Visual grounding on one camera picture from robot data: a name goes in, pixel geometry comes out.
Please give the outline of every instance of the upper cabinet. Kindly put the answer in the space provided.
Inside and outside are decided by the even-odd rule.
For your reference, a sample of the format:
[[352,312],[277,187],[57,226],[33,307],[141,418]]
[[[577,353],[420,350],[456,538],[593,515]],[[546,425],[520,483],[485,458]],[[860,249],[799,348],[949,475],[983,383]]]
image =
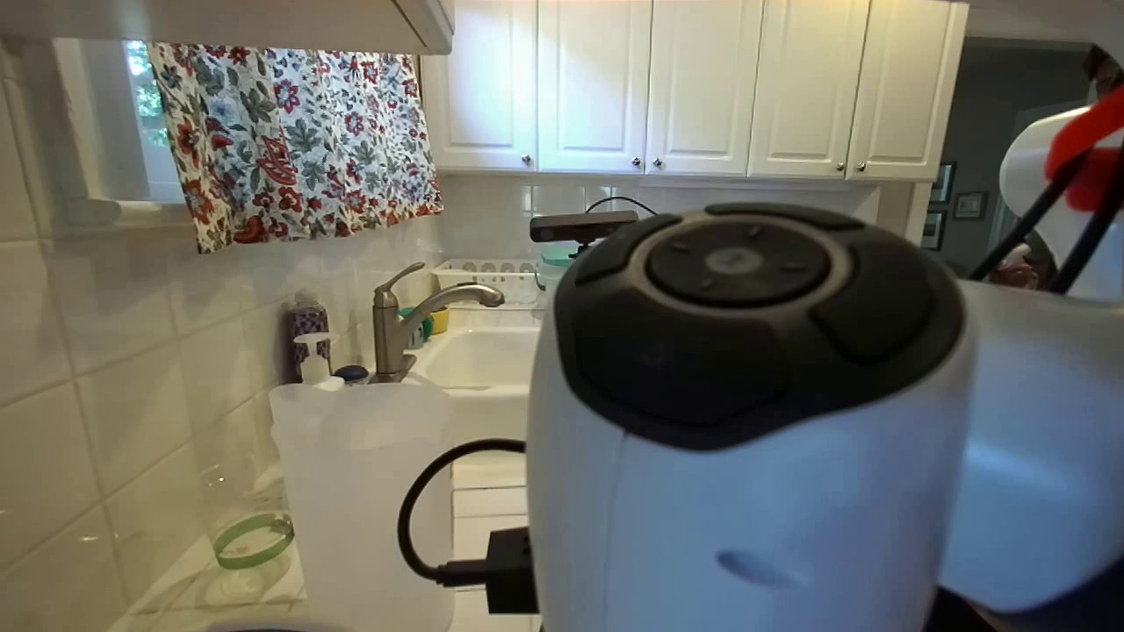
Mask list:
[[767,0],[657,0],[647,157],[746,177]]
[[4,0],[0,34],[450,53],[447,0]]
[[762,0],[546,0],[543,164],[746,177]]
[[771,0],[753,177],[846,171],[868,0]]
[[771,0],[749,171],[935,179],[962,34],[962,5]]
[[876,5],[846,157],[852,177],[937,177],[962,37],[962,5]]
[[539,136],[551,171],[644,171],[650,0],[543,0]]
[[455,0],[455,55],[427,55],[440,167],[536,167],[536,0]]
[[440,167],[935,179],[965,5],[456,0]]

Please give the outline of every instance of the cable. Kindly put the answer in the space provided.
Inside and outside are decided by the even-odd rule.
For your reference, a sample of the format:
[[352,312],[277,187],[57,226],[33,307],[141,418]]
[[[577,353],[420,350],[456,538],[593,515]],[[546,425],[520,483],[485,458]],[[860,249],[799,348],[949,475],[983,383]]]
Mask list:
[[1116,212],[1124,207],[1124,145],[1110,177],[1107,194],[1096,202],[1096,213],[1088,218],[1078,246],[1064,255],[1064,266],[1057,269],[1051,293],[1070,294],[1094,254],[1099,249],[1102,235],[1110,232]]
[[447,563],[447,565],[427,565],[427,558],[420,554],[414,540],[411,540],[411,515],[414,506],[427,492],[427,483],[447,469],[455,461],[464,461],[470,454],[529,454],[529,442],[518,439],[479,439],[479,442],[464,442],[447,449],[442,458],[436,458],[407,488],[402,511],[396,511],[396,548],[402,558],[411,565],[411,572],[442,584],[442,588],[467,588],[467,584],[485,584],[492,576],[490,563]]
[[1060,194],[1074,184],[1074,177],[1085,167],[1094,151],[1074,156],[1064,163],[1054,177],[1054,184],[1043,191],[1043,197],[1022,213],[1022,221],[983,255],[983,262],[969,273],[969,282],[983,282],[998,269],[998,262],[1048,218],[1048,212],[1060,201]]
[[650,202],[644,202],[637,197],[602,197],[585,213],[593,213],[596,207],[615,202],[615,201],[632,202],[632,207],[647,212],[650,218],[660,218]]

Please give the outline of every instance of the window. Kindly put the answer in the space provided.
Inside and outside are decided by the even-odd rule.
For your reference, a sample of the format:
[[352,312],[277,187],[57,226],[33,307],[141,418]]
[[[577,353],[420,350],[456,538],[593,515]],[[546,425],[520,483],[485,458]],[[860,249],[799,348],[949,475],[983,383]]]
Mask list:
[[126,71],[129,71],[129,102],[134,102],[134,118],[136,118],[136,133],[141,133],[149,201],[183,202],[176,163],[169,151],[162,94],[153,76],[149,48],[146,48],[146,43],[126,43],[125,55],[126,55]]
[[129,212],[183,207],[146,43],[60,37],[52,53],[90,197]]

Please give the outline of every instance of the white tile wall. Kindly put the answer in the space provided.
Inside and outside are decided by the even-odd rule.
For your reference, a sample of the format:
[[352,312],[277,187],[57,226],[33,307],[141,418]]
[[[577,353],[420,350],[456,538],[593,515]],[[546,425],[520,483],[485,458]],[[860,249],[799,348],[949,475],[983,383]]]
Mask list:
[[280,302],[266,302],[246,316],[250,350],[255,350],[255,393],[280,383]]
[[72,373],[39,241],[0,241],[0,399]]
[[126,609],[102,510],[0,572],[0,630],[99,632]]
[[194,449],[180,446],[115,492],[107,510],[126,593],[136,602],[204,535],[204,492]]
[[180,334],[224,323],[255,307],[255,282],[234,273],[234,255],[191,255],[173,269],[173,316]]
[[255,336],[246,321],[180,336],[183,378],[194,425],[210,425],[255,397]]
[[811,202],[842,213],[877,221],[877,187],[846,184],[749,184],[749,179],[637,179],[637,177],[455,177],[442,179],[447,213],[442,249],[450,259],[536,259],[543,254],[530,241],[536,213],[579,213],[602,197],[637,197],[660,213],[698,212],[725,201],[787,201]]
[[146,235],[52,240],[50,262],[77,373],[173,342],[164,259]]
[[115,492],[191,435],[191,399],[173,343],[77,378],[102,488]]
[[99,501],[72,383],[0,406],[0,565]]
[[[15,147],[6,91],[15,91],[12,82],[0,82],[0,147]],[[0,191],[6,202],[0,213],[0,240],[33,240],[37,213],[24,187],[24,164],[15,151],[0,151]]]
[[208,483],[214,483],[214,476],[223,476],[223,497],[235,501],[246,497],[246,511],[250,501],[258,506],[258,497],[250,497],[258,492],[259,475],[266,469],[264,449],[259,449],[259,435],[258,435],[258,399],[246,399],[242,406],[194,428],[194,458],[204,469],[204,492]]

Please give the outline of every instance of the black lid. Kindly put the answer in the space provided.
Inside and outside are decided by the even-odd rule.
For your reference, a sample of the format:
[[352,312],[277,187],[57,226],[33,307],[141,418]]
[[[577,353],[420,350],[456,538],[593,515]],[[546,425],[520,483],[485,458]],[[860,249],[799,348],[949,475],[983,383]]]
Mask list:
[[605,240],[564,276],[557,325],[602,418],[719,449],[918,383],[956,348],[962,302],[881,229],[725,202]]

